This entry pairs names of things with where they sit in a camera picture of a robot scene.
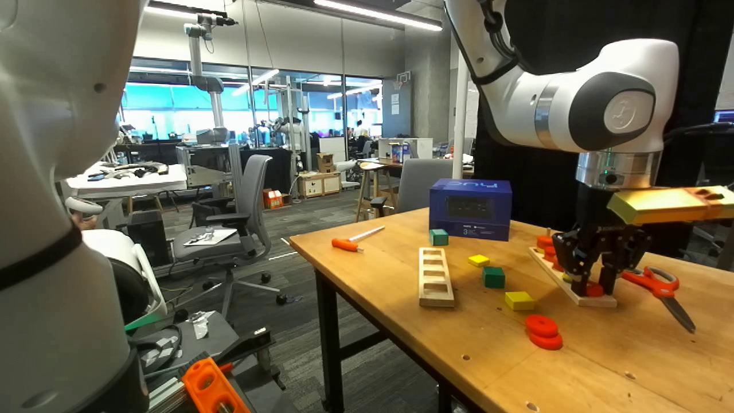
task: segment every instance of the orange scissors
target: orange scissors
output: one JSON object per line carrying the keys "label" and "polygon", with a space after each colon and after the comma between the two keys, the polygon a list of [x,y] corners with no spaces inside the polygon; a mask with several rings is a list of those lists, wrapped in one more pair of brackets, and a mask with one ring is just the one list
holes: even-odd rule
{"label": "orange scissors", "polygon": [[643,289],[653,291],[667,313],[689,331],[695,333],[695,324],[689,317],[689,313],[682,307],[682,303],[674,298],[674,291],[680,289],[680,281],[667,275],[666,270],[659,269],[646,269],[643,273],[639,270],[622,270],[622,277],[640,285]]}

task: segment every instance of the box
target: box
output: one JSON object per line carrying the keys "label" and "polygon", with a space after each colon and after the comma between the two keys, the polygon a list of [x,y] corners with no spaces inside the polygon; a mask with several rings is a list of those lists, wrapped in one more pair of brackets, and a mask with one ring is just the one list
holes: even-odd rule
{"label": "box", "polygon": [[335,157],[333,155],[320,155],[320,172],[335,172]]}
{"label": "box", "polygon": [[272,191],[272,189],[266,189],[266,191],[261,191],[261,198],[264,198],[264,206],[266,208],[279,208],[279,206],[282,206],[284,203],[282,203],[282,194],[280,191]]}
{"label": "box", "polygon": [[430,227],[452,237],[510,239],[511,185],[492,180],[442,180],[431,185]]}
{"label": "box", "polygon": [[343,191],[341,172],[304,172],[298,175],[302,198],[320,198]]}

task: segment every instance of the yellow object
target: yellow object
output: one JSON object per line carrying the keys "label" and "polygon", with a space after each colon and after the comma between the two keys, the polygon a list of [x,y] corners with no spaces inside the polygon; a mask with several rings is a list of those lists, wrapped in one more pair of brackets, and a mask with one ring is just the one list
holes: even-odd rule
{"label": "yellow object", "polygon": [[608,208],[626,226],[694,222],[734,219],[728,185],[620,191]]}
{"label": "yellow object", "polygon": [[532,296],[529,291],[506,291],[506,303],[514,313],[531,313],[538,307],[538,303],[532,300]]}
{"label": "yellow object", "polygon": [[475,266],[480,266],[480,269],[484,269],[484,266],[489,265],[489,257],[484,257],[484,255],[472,255],[472,257],[469,257],[469,261],[475,265]]}

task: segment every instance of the desk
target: desk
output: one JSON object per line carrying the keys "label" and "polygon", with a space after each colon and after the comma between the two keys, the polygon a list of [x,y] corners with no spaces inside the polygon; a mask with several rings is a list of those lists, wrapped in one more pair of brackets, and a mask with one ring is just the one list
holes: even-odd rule
{"label": "desk", "polygon": [[[385,226],[361,241],[362,252],[331,249]],[[617,282],[617,311],[577,307],[531,257],[539,227],[511,222],[511,239],[452,237],[448,261],[456,311],[419,305],[419,249],[430,246],[427,208],[292,237],[314,266],[322,321],[325,387],[331,410],[344,410],[338,293],[414,356],[443,387],[483,410],[734,410],[734,275],[659,255],[643,265],[682,277],[680,303],[698,324],[689,335],[646,289]],[[486,255],[507,273],[507,289],[531,291],[561,324],[565,346],[544,352],[526,337],[526,315],[486,289],[469,261]]]}
{"label": "desk", "polygon": [[108,176],[101,181],[91,181],[88,175],[79,175],[66,180],[66,184],[72,189],[72,196],[85,199],[115,199],[164,191],[187,191],[187,168],[171,166],[169,175],[148,172],[140,180],[136,175],[126,175],[122,180]]}

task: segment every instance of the red disc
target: red disc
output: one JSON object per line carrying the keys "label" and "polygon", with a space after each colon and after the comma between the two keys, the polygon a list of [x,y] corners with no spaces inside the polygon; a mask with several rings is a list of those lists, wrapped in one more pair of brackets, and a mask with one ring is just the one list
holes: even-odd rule
{"label": "red disc", "polygon": [[539,337],[556,337],[558,325],[550,317],[532,315],[526,320],[526,331],[529,335],[539,335]]}
{"label": "red disc", "polygon": [[565,339],[561,335],[544,337],[544,335],[529,333],[529,337],[532,344],[538,344],[541,348],[562,348],[565,346]]}
{"label": "red disc", "polygon": [[604,286],[600,282],[588,285],[588,296],[604,296]]}
{"label": "red disc", "polygon": [[538,239],[534,239],[534,246],[539,246],[539,249],[550,246],[550,249],[553,249],[553,239],[550,239],[550,234],[541,234],[541,237],[538,237]]}

